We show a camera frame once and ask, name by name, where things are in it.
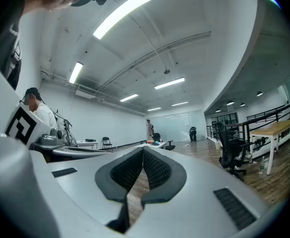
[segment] white desk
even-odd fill
[[[164,148],[165,145],[166,145],[166,142],[161,142],[161,143],[159,143],[159,145],[151,145],[151,144],[146,143],[146,144],[133,146],[133,148],[144,147],[144,146],[149,146],[149,147],[153,147],[153,148]]]
[[[94,149],[94,145],[96,145],[96,149],[99,149],[99,143],[96,142],[86,142],[85,140],[77,140],[77,146],[84,149]]]
[[[267,173],[266,173],[268,175],[270,174],[270,171],[272,169],[272,164],[273,164],[275,138],[277,139],[276,140],[276,142],[277,142],[276,150],[278,150],[279,135],[288,128],[290,128],[290,120],[277,121],[277,122],[273,123],[272,125],[270,125],[268,128],[257,129],[257,130],[251,131],[249,133],[250,142],[253,142],[254,136],[270,138],[270,155],[269,155],[268,169],[267,169]],[[251,153],[251,155],[253,155],[253,144],[250,145],[250,153]]]

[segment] vent grille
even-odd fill
[[[83,92],[86,92],[86,93],[89,93],[89,94],[92,94],[92,95],[95,95],[95,93],[96,93],[92,89],[87,88],[87,87],[84,87],[84,86],[79,86],[79,89],[78,90],[83,91]]]

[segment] man in white shirt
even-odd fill
[[[37,88],[29,88],[25,93],[25,105],[34,113],[42,122],[51,128],[57,128],[56,118],[51,109],[41,102],[40,93]]]

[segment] black mesh vent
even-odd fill
[[[69,169],[63,169],[63,170],[54,171],[54,172],[52,172],[52,174],[53,174],[53,176],[55,178],[57,178],[57,177],[66,176],[66,175],[69,175],[69,174],[72,174],[72,173],[75,173],[75,172],[77,172],[76,169],[69,168]]]
[[[148,152],[144,152],[144,170],[150,190],[163,185],[171,176],[170,166]]]
[[[215,190],[213,193],[239,230],[248,227],[250,224],[256,221],[254,215],[228,188]]]
[[[111,178],[130,191],[142,170],[142,159],[142,151],[134,154],[111,170]]]

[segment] ceiling pipe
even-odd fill
[[[156,55],[158,56],[160,62],[161,62],[162,65],[164,66],[164,68],[165,68],[165,72],[166,72],[166,71],[167,71],[167,67],[166,67],[166,65],[164,64],[164,62],[163,62],[163,60],[161,59],[161,57],[159,56],[159,54],[158,54],[156,48],[154,47],[154,45],[152,44],[152,42],[149,40],[149,38],[147,37],[147,35],[145,34],[145,32],[143,31],[143,29],[141,28],[141,26],[138,25],[138,23],[136,22],[136,20],[135,20],[132,16],[130,16],[130,14],[128,14],[128,16],[131,18],[132,21],[134,21],[134,23],[138,26],[138,28],[139,28],[140,31],[143,33],[143,35],[145,36],[145,38],[147,39],[147,41],[150,43],[150,45],[152,46],[152,48],[153,48],[153,50],[155,51]]]
[[[79,88],[79,86],[82,86],[82,87],[88,88],[89,90],[94,91],[95,93],[103,94],[103,95],[105,95],[105,96],[108,96],[108,97],[110,97],[110,98],[113,98],[113,99],[119,101],[119,99],[116,98],[116,97],[114,97],[114,96],[111,96],[111,95],[108,95],[108,94],[106,94],[106,93],[103,93],[103,92],[97,91],[97,90],[92,89],[92,88],[90,88],[90,87],[86,87],[86,86],[81,85],[81,84],[78,84],[78,83],[71,84],[71,83],[69,83],[65,78],[62,78],[61,76],[55,75],[55,74],[53,74],[53,73],[50,73],[50,72],[47,72],[47,71],[41,70],[41,74],[44,74],[44,75],[48,76],[51,80],[55,80],[55,81],[58,81],[58,82],[64,83],[64,84],[66,84],[66,85],[74,86],[74,87],[76,87],[77,89]],[[111,102],[107,102],[107,101],[105,101],[104,98],[101,98],[101,97],[97,96],[96,94],[95,94],[95,99],[97,99],[98,102],[100,102],[100,103],[102,103],[102,104],[106,104],[106,105],[108,105],[108,106],[112,106],[112,107],[116,107],[116,108],[121,108],[121,109],[127,110],[127,111],[132,112],[132,113],[136,113],[136,114],[138,114],[138,115],[142,115],[142,116],[146,115],[146,113],[143,113],[143,112],[140,112],[140,111],[137,111],[137,110],[133,110],[133,109],[129,109],[129,108],[126,108],[126,107],[123,107],[123,106],[121,106],[121,105],[114,104],[114,103],[111,103]],[[135,106],[135,107],[137,107],[137,108],[144,109],[143,107],[138,106],[138,105],[135,105],[135,104],[132,104],[132,103],[129,103],[129,105],[133,105],[133,106]]]
[[[191,36],[182,38],[180,40],[171,42],[169,44],[166,44],[166,45],[158,48],[157,52],[162,54],[164,52],[168,52],[168,51],[174,50],[176,48],[191,44],[191,43],[199,41],[199,40],[207,39],[207,38],[210,38],[210,37],[211,37],[211,32],[210,31],[209,32],[200,33],[200,34],[191,35]],[[102,83],[102,85],[98,88],[98,90],[99,91],[103,90],[104,88],[108,87],[110,84],[112,84],[113,82],[118,80],[120,77],[122,77],[124,74],[126,74],[130,70],[137,68],[138,66],[140,66],[144,62],[149,61],[150,59],[154,58],[155,56],[156,56],[156,53],[154,51],[144,55],[140,59],[136,60],[132,64],[130,64],[127,67],[125,67],[124,69],[122,69],[120,72],[118,72],[116,75],[111,77],[109,80],[107,80],[106,82]]]

